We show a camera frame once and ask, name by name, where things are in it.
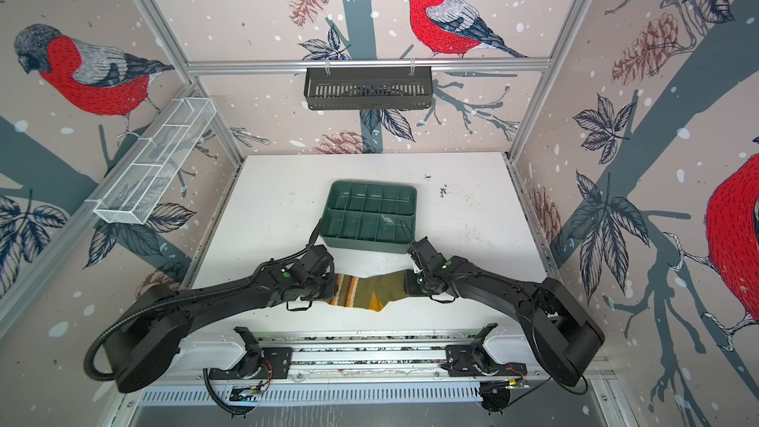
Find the olive striped sock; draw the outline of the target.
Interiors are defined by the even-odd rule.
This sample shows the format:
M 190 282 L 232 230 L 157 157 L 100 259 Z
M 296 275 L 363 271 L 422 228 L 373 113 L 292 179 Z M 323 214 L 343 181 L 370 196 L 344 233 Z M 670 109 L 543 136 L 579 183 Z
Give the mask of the olive striped sock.
M 359 278 L 348 275 L 337 277 L 338 290 L 328 302 L 342 308 L 361 308 L 381 312 L 385 306 L 408 298 L 405 272 Z

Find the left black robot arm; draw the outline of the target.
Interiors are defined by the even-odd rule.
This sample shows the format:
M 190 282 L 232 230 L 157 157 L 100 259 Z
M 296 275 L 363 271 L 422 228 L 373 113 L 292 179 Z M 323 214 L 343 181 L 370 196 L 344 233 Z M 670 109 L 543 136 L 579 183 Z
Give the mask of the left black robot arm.
M 303 300 L 321 302 L 337 291 L 332 255 L 314 245 L 265 261 L 248 277 L 195 290 L 150 288 L 87 349 L 83 370 L 97 382 L 133 393 L 161 378 L 188 335 L 215 322 L 260 308 Z

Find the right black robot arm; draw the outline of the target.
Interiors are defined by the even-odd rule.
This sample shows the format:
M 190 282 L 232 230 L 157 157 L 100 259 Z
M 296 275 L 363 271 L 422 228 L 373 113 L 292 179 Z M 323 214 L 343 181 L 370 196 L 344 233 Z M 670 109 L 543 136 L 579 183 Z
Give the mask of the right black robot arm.
M 411 243 L 408 254 L 420 270 L 415 280 L 423 296 L 474 300 L 515 319 L 538 364 L 566 389 L 577 386 L 605 342 L 600 326 L 557 279 L 497 275 L 466 258 L 445 257 L 426 237 Z

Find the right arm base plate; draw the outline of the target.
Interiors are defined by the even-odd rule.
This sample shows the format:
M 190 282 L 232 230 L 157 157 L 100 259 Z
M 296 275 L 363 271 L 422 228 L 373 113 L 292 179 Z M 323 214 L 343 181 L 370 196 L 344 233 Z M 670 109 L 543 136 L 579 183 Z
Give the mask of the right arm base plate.
M 450 377 L 525 378 L 527 362 L 532 360 L 528 345 L 516 339 L 496 323 L 490 323 L 466 345 L 447 345 L 445 359 L 440 364 Z

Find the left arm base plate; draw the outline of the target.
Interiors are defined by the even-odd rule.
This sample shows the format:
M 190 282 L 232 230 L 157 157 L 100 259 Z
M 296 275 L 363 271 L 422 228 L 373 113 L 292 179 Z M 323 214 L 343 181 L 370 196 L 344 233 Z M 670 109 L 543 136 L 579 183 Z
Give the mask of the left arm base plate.
M 294 350 L 290 347 L 262 347 L 259 340 L 247 328 L 237 326 L 234 329 L 242 345 L 242 354 L 231 363 L 215 361 L 208 369 L 208 376 L 213 381 L 284 380 L 288 377 Z

